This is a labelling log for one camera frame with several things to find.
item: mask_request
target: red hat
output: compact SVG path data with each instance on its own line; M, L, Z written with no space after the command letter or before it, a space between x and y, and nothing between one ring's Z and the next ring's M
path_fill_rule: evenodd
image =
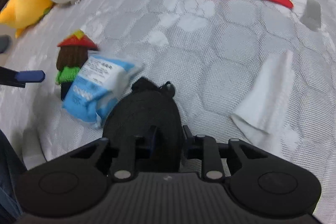
M81 30L77 30L57 45L57 47L65 46L86 47L88 50L98 51L97 45L93 43L93 41L88 38Z

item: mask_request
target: patterned fabric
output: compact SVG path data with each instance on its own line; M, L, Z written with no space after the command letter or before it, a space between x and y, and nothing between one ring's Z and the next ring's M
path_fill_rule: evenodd
M283 158L318 177L322 196L315 215L336 223L336 0L316 0L319 32L299 21L306 0L292 1L293 11L266 0L81 0L55 6L23 34L7 62L14 70L42 69L46 80L24 89L1 87L0 127L16 151L24 130L35 130L47 160L101 137L102 131L61 111L54 83L56 45L81 28L105 55L142 61L138 77L158 85L170 80L182 124L193 134L245 140L229 115L268 54L290 49L296 77L286 123L297 134L283 136ZM185 170L197 166L186 162Z

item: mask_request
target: white tissue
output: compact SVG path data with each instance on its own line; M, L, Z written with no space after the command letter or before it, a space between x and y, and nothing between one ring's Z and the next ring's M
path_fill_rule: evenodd
M231 115L252 145L277 156L282 156L282 136L291 131L284 123L295 78L292 58L291 51L270 54L252 90Z
M41 149L38 133L34 130L26 129L23 132L22 157L27 170L47 162Z

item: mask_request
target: yellow plush toy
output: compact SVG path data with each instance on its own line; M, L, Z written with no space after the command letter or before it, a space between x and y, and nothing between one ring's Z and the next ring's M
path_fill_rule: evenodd
M53 6L51 0L9 0L0 13L0 23L17 29L15 37L29 25L38 22Z

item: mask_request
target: blue snack bag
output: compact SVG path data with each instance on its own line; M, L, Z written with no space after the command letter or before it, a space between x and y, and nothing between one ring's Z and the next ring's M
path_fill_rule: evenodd
M84 123L100 128L141 68L142 64L132 59L91 55L71 85L63 108Z

